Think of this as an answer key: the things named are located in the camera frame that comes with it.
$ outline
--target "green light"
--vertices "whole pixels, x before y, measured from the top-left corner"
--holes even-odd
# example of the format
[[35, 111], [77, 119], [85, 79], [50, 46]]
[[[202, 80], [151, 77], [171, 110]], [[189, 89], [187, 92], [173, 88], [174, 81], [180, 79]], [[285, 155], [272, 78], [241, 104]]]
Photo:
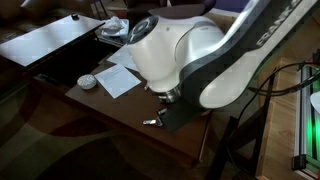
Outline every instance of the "green light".
[[308, 118], [307, 121], [307, 154], [312, 156], [312, 133], [313, 132], [313, 128], [312, 128], [312, 123], [311, 123], [311, 119]]
[[307, 121], [307, 154], [312, 156], [312, 139], [316, 139], [317, 159], [320, 159], [320, 118], [315, 119], [315, 125], [312, 126], [311, 118]]
[[317, 147], [317, 159], [320, 160], [320, 119], [316, 118], [315, 119], [315, 138], [316, 138], [316, 147]]
[[320, 91], [320, 79], [316, 80], [313, 85], [313, 92], [318, 92]]

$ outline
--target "white surface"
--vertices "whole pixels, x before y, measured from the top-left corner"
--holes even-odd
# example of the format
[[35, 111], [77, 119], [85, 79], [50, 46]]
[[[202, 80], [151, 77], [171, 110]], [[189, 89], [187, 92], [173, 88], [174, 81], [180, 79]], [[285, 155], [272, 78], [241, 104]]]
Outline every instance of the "white surface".
[[178, 72], [194, 60], [210, 54], [209, 47], [220, 43], [224, 38], [221, 29], [214, 23], [193, 28], [176, 45], [175, 61]]
[[121, 64], [126, 68], [138, 71], [137, 66], [134, 64], [132, 57], [129, 54], [127, 45], [122, 46], [117, 52], [110, 56], [107, 61]]
[[310, 101], [313, 108], [320, 113], [320, 92], [315, 92], [311, 94]]
[[141, 82], [121, 64], [106, 69], [95, 77], [113, 98], [119, 97]]
[[176, 46], [197, 22], [212, 23], [204, 16], [180, 20], [159, 17], [157, 25], [148, 35], [134, 44], [128, 44], [133, 61], [153, 92], [167, 92], [179, 84]]
[[27, 67], [103, 25], [99, 20], [78, 16], [77, 21], [67, 16], [2, 43], [0, 55]]

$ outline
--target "green led strip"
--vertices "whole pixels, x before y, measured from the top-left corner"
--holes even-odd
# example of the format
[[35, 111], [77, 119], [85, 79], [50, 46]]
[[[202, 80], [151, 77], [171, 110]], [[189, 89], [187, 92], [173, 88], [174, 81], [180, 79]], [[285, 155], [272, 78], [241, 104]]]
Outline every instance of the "green led strip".
[[[320, 80], [318, 79], [313, 84], [313, 92], [319, 92], [320, 91]], [[315, 119], [315, 127], [314, 129], [314, 135], [316, 136], [316, 148], [317, 148], [317, 159], [320, 160], [320, 119]]]
[[312, 156], [312, 123], [311, 118], [307, 120], [307, 155]]

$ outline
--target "metal clip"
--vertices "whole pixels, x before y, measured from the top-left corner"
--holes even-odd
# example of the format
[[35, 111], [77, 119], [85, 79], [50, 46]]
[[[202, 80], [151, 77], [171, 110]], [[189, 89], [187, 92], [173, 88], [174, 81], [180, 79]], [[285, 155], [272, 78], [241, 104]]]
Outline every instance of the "metal clip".
[[158, 116], [162, 117], [167, 112], [167, 108], [160, 109], [157, 111]]
[[156, 125], [156, 126], [162, 126], [163, 123], [161, 121], [161, 119], [159, 117], [157, 117], [156, 119], [153, 119], [153, 120], [146, 120], [146, 121], [143, 121], [143, 124], [145, 125]]
[[147, 91], [147, 90], [149, 89], [149, 85], [146, 84], [143, 89], [144, 89], [145, 91]]

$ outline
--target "white paper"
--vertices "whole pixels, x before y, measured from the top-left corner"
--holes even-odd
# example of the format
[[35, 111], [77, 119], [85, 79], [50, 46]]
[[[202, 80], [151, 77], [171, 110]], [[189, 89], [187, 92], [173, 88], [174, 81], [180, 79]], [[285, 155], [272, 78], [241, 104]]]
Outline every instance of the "white paper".
[[95, 77], [113, 98], [119, 97], [141, 82], [121, 64], [106, 69]]
[[124, 67], [138, 71], [138, 68], [134, 64], [127, 45], [122, 46], [117, 52], [110, 56], [107, 61], [115, 64], [122, 64]]

